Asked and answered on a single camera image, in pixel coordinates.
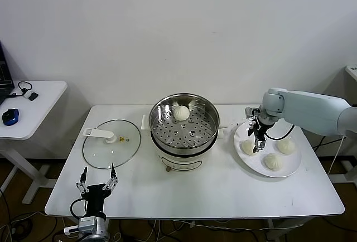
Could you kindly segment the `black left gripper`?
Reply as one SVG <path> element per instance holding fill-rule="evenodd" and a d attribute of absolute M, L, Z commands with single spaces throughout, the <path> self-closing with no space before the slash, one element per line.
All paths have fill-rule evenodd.
<path fill-rule="evenodd" d="M 110 169 L 110 179 L 105 185 L 90 185 L 86 186 L 86 176 L 88 168 L 85 167 L 82 174 L 80 175 L 79 182 L 76 186 L 81 194 L 83 194 L 83 199 L 86 201 L 86 213 L 85 217 L 100 217 L 106 218 L 104 210 L 104 200 L 111 195 L 111 191 L 118 184 L 117 173 L 112 163 Z"/>

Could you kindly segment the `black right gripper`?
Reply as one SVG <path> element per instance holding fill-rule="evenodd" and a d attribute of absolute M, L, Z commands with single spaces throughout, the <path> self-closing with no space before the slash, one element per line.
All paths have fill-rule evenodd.
<path fill-rule="evenodd" d="M 249 124 L 248 128 L 248 136 L 254 134 L 254 147 L 253 147 L 253 154 L 262 151 L 265 148 L 266 144 L 266 132 L 269 130 L 269 125 L 263 124 L 259 121 L 259 119 L 255 118 L 253 123 Z"/>

